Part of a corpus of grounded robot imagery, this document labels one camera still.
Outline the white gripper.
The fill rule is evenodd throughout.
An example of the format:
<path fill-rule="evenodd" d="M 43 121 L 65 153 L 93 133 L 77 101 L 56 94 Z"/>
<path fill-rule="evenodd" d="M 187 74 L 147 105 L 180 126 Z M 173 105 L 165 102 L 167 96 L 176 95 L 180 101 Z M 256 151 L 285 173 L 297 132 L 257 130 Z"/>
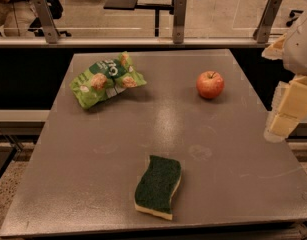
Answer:
<path fill-rule="evenodd" d="M 287 32 L 266 47 L 262 57 L 282 58 L 284 68 L 296 75 L 288 83 L 280 81 L 275 89 L 264 138 L 273 143 L 286 139 L 307 116 L 307 8 Z"/>

